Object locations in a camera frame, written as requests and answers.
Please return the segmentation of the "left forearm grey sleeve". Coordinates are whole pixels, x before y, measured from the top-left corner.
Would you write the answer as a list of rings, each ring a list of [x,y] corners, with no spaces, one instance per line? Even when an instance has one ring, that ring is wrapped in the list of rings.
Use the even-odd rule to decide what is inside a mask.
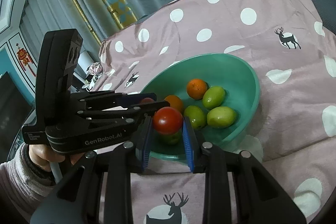
[[[27,221],[55,186],[52,172],[30,159],[29,147],[21,145],[12,160],[1,164],[1,201]]]

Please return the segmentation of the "left hand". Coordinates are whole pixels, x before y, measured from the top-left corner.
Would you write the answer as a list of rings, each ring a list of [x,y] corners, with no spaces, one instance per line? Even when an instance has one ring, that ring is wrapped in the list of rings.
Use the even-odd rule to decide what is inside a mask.
[[[63,162],[66,157],[56,153],[51,147],[45,144],[29,145],[29,157],[31,161],[47,172],[51,171],[51,162]]]

